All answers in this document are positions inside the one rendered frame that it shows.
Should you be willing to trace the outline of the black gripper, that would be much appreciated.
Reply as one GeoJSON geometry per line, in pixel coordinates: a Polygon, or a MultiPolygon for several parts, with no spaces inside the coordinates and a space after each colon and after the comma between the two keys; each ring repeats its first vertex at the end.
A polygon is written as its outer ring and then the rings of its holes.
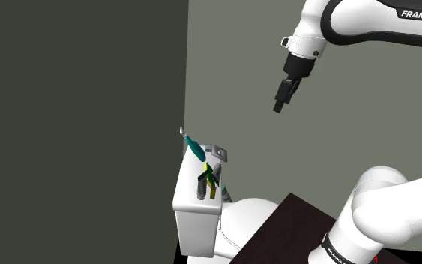
{"type": "Polygon", "coordinates": [[[300,80],[310,75],[314,65],[315,59],[301,58],[291,52],[287,55],[283,71],[287,74],[288,79],[283,79],[274,97],[276,103],[273,111],[279,113],[283,105],[291,101],[292,96],[297,91],[300,80]]]}

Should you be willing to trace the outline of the grey flat square holder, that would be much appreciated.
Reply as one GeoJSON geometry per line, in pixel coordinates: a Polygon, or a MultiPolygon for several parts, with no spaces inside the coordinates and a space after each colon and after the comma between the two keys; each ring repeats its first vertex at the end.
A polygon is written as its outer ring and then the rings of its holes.
{"type": "Polygon", "coordinates": [[[226,163],[228,161],[227,150],[219,147],[218,145],[205,145],[205,152],[211,153],[212,156],[218,158],[222,162],[226,163]]]}

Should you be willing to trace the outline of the yellow pen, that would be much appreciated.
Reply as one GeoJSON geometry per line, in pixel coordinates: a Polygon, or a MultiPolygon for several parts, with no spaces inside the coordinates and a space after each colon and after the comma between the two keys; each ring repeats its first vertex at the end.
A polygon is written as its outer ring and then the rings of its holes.
{"type": "MultiPolygon", "coordinates": [[[[208,171],[208,169],[211,169],[211,167],[210,167],[210,165],[208,164],[208,163],[205,163],[204,164],[204,169],[205,169],[205,171],[208,171]]],[[[215,199],[215,196],[216,196],[216,190],[217,190],[217,187],[216,187],[216,185],[211,185],[210,184],[210,182],[208,181],[208,179],[207,179],[207,186],[209,187],[209,189],[210,189],[210,195],[209,195],[209,198],[211,199],[211,200],[214,200],[215,199]]]]}

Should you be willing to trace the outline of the dark grey cylinder tool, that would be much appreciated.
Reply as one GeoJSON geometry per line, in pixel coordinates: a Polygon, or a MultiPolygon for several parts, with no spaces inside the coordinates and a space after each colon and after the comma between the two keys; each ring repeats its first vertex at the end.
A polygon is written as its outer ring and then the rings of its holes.
{"type": "Polygon", "coordinates": [[[204,171],[197,178],[196,197],[198,200],[204,200],[204,198],[206,197],[207,178],[208,178],[208,171],[204,171]]]}

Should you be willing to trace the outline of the dark robot stand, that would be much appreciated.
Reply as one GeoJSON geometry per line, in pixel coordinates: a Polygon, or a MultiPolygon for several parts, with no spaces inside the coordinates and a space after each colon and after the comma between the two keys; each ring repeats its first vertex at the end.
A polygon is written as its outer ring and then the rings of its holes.
{"type": "Polygon", "coordinates": [[[340,247],[329,233],[335,220],[290,193],[242,247],[230,264],[309,264],[321,248],[334,264],[361,264],[359,250],[340,247]]]}

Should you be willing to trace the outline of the white toilet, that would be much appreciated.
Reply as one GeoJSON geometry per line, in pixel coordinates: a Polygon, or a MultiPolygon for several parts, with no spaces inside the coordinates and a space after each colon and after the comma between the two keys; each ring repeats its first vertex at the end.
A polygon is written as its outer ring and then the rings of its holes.
{"type": "Polygon", "coordinates": [[[187,257],[187,264],[230,264],[243,246],[252,238],[278,204],[260,199],[246,198],[222,202],[221,187],[216,186],[215,199],[196,197],[197,178],[208,163],[213,169],[222,161],[205,152],[206,162],[186,149],[178,173],[172,208],[178,231],[179,252],[187,257]]]}

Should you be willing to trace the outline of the teal handled tool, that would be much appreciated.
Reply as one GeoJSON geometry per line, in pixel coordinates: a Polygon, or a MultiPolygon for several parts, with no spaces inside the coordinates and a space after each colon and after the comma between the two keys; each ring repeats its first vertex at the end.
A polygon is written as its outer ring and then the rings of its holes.
{"type": "Polygon", "coordinates": [[[195,156],[201,161],[206,162],[205,151],[202,149],[201,145],[198,142],[193,141],[187,133],[184,131],[183,127],[179,128],[179,133],[184,138],[187,145],[190,147],[190,150],[195,154],[195,156]]]}

